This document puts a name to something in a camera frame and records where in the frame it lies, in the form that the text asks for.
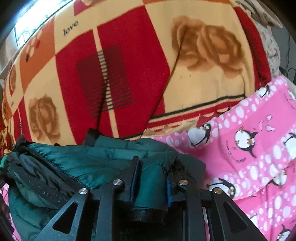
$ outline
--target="window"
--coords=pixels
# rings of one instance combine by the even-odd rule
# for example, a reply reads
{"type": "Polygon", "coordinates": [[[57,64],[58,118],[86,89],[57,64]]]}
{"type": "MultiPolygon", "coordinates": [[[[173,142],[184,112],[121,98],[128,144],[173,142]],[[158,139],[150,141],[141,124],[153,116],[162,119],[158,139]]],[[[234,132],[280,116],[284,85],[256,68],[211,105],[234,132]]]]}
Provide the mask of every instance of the window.
{"type": "Polygon", "coordinates": [[[18,47],[24,45],[30,36],[52,14],[72,0],[38,0],[15,25],[15,38],[18,47]]]}

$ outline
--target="triangular cutout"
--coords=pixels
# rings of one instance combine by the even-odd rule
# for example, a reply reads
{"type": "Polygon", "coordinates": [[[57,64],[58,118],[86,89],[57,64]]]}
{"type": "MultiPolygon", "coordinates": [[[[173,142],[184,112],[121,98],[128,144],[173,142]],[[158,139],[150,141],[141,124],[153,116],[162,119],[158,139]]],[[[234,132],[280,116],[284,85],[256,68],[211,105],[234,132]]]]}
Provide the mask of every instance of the triangular cutout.
{"type": "Polygon", "coordinates": [[[228,202],[225,202],[223,206],[226,211],[231,232],[238,233],[248,228],[247,223],[242,219],[242,217],[233,209],[233,207],[228,202]]]}
{"type": "Polygon", "coordinates": [[[64,234],[69,234],[71,231],[72,223],[76,214],[78,202],[73,202],[67,210],[60,216],[54,223],[52,228],[64,234]]]}

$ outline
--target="wire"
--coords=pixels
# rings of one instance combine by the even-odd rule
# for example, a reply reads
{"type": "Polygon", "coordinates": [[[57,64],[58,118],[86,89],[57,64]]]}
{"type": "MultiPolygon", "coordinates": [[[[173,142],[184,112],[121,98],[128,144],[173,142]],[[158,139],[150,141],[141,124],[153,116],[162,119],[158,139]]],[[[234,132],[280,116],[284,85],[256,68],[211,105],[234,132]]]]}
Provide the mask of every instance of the wire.
{"type": "Polygon", "coordinates": [[[289,39],[288,39],[288,52],[286,54],[286,68],[285,68],[285,74],[286,77],[288,77],[288,67],[289,67],[289,62],[290,62],[290,50],[291,50],[291,34],[289,33],[289,39]]]}
{"type": "Polygon", "coordinates": [[[286,75],[287,78],[288,78],[288,76],[289,76],[289,71],[290,71],[291,69],[293,69],[293,70],[295,71],[295,73],[296,73],[296,69],[295,69],[295,68],[289,68],[289,70],[287,71],[287,75],[286,75]]]}

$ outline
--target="silver bolt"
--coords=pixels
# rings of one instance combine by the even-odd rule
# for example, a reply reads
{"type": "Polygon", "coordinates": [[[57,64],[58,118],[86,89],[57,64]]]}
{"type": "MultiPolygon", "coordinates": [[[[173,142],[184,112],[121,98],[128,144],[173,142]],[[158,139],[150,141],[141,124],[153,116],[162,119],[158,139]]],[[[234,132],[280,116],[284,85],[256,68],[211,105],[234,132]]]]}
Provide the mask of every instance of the silver bolt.
{"type": "Polygon", "coordinates": [[[214,188],[214,192],[217,194],[221,194],[223,190],[221,188],[214,188]]]}
{"type": "Polygon", "coordinates": [[[88,190],[86,188],[82,188],[79,190],[79,194],[84,195],[87,194],[88,190]]]}
{"type": "Polygon", "coordinates": [[[181,180],[179,183],[180,183],[181,186],[187,186],[188,185],[187,180],[181,180]]]}
{"type": "Polygon", "coordinates": [[[116,180],[113,181],[113,184],[114,184],[115,186],[119,186],[119,185],[122,184],[122,180],[121,180],[121,179],[116,179],[116,180]]]}

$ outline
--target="penguin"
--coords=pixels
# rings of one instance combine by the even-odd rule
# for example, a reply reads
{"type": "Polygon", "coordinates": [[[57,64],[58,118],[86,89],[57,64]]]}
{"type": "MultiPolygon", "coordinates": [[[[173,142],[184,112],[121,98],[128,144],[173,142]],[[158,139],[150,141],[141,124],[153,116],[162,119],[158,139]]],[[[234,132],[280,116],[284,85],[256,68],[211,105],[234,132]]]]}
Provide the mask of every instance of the penguin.
{"type": "Polygon", "coordinates": [[[206,140],[205,143],[207,143],[210,138],[211,129],[212,129],[212,127],[208,123],[203,124],[199,128],[197,128],[197,127],[191,128],[187,133],[188,138],[191,142],[191,145],[197,146],[198,144],[200,144],[204,140],[206,140]]]}
{"type": "Polygon", "coordinates": [[[292,98],[293,100],[295,100],[295,101],[296,101],[296,98],[295,98],[295,96],[293,95],[293,93],[292,93],[290,90],[288,90],[288,93],[289,93],[289,95],[291,96],[291,98],[292,98]]]}
{"type": "Polygon", "coordinates": [[[283,227],[283,230],[278,234],[276,241],[285,241],[289,234],[291,233],[290,229],[286,229],[283,224],[281,224],[283,227]]]}
{"type": "Polygon", "coordinates": [[[270,88],[269,85],[266,85],[264,87],[261,87],[257,92],[256,92],[261,98],[263,98],[266,94],[270,94],[270,88]]]}
{"type": "Polygon", "coordinates": [[[287,172],[286,170],[280,171],[268,184],[274,184],[275,186],[282,187],[287,182],[287,172]]]}
{"type": "Polygon", "coordinates": [[[296,135],[294,133],[289,133],[291,136],[284,142],[284,146],[290,155],[291,161],[296,158],[296,135]]]}
{"type": "Polygon", "coordinates": [[[233,184],[227,182],[226,180],[219,178],[220,183],[215,184],[207,184],[207,188],[209,191],[212,191],[214,188],[221,188],[231,199],[234,198],[235,195],[235,187],[233,184]]]}
{"type": "Polygon", "coordinates": [[[258,228],[258,215],[256,213],[255,213],[255,215],[253,215],[252,217],[250,217],[250,220],[258,228]]]}
{"type": "Polygon", "coordinates": [[[255,146],[255,136],[257,134],[258,132],[250,133],[249,131],[244,130],[244,127],[241,127],[234,136],[235,144],[238,146],[238,148],[243,151],[250,152],[254,158],[256,158],[256,156],[253,154],[252,150],[255,146]]]}

